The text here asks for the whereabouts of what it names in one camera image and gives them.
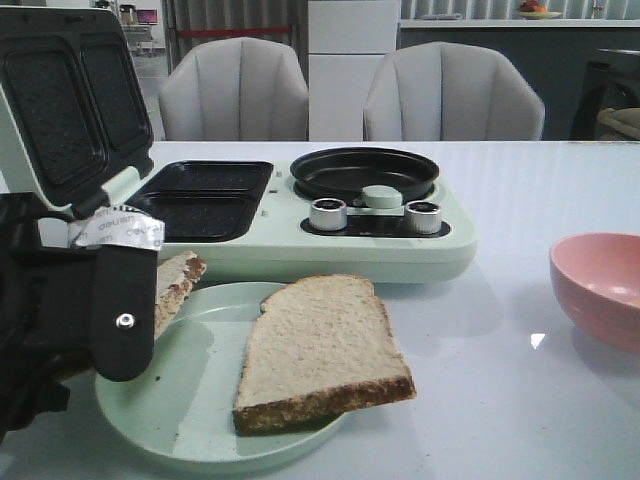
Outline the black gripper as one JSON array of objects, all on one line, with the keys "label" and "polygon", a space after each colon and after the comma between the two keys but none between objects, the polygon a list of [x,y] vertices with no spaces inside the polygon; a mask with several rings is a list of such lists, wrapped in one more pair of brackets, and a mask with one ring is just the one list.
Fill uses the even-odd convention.
[{"label": "black gripper", "polygon": [[33,193],[2,194],[3,434],[40,413],[66,410],[68,378],[95,366],[109,380],[132,380],[153,356],[157,253],[46,247],[38,226],[45,218],[69,219]]}]

